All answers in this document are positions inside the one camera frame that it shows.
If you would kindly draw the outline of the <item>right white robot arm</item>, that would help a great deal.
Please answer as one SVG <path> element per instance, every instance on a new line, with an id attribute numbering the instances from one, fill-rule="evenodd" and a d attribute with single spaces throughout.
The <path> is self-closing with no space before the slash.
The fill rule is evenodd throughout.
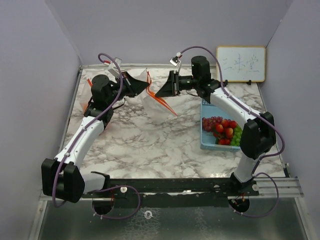
<path id="1" fill-rule="evenodd" d="M 196 90 L 197 95 L 206 102 L 225 111 L 242 129 L 240 149 L 242 156 L 235 171 L 231 174 L 229 189 L 240 196 L 253 180 L 258 161 L 276 144 L 274 117 L 271 113 L 261 113 L 233 97 L 223 83 L 212 78 L 210 63 L 204 56 L 191 59 L 191 75 L 180 75 L 181 61 L 178 56 L 171 58 L 175 66 L 166 83 L 155 94 L 156 97 L 175 97 L 181 91 Z"/>

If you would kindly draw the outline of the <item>clear bag orange zipper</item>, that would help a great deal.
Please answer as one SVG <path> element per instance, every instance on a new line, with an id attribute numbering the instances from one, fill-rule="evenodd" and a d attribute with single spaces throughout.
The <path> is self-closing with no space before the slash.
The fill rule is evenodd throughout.
<path id="1" fill-rule="evenodd" d="M 93 85 L 92 81 L 89 78 L 87 78 L 84 83 L 84 87 L 82 89 L 80 100 L 79 100 L 79 104 L 81 106 L 83 113 L 86 112 L 89 104 L 93 102 L 92 92 L 91 92 L 92 85 Z M 111 121 L 113 113 L 114 113 L 114 110 L 111 107 L 102 117 L 99 118 L 99 120 L 103 122 L 104 128 L 106 128 L 109 122 Z"/>

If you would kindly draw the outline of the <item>green grape bunch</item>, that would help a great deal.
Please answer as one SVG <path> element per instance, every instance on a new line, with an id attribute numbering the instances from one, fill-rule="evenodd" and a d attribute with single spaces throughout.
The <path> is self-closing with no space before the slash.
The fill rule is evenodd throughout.
<path id="1" fill-rule="evenodd" d="M 231 138 L 230 145 L 233 147 L 239 147 L 242 137 L 243 130 L 241 127 L 237 126 L 233 129 L 233 137 Z"/>

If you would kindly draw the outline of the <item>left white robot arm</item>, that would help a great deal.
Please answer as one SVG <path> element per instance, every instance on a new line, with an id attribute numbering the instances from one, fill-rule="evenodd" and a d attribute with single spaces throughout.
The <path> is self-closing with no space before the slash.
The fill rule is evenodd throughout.
<path id="1" fill-rule="evenodd" d="M 149 86 L 124 71 L 112 81 L 99 74 L 91 80 L 91 98 L 82 121 L 69 143 L 53 159 L 41 164 L 42 191 L 53 200 L 76 203 L 85 193 L 106 197 L 111 190 L 109 176 L 93 171 L 81 174 L 83 160 L 96 138 L 105 130 L 114 113 L 113 104 L 124 97 L 134 98 Z"/>

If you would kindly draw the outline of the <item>purple grape bunch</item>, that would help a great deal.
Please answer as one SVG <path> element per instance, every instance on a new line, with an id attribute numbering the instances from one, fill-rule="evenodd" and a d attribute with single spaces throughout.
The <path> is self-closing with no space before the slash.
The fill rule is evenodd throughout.
<path id="1" fill-rule="evenodd" d="M 216 129 L 216 125 L 222 122 L 221 116 L 203 117 L 201 120 L 202 129 L 207 132 L 213 132 Z"/>

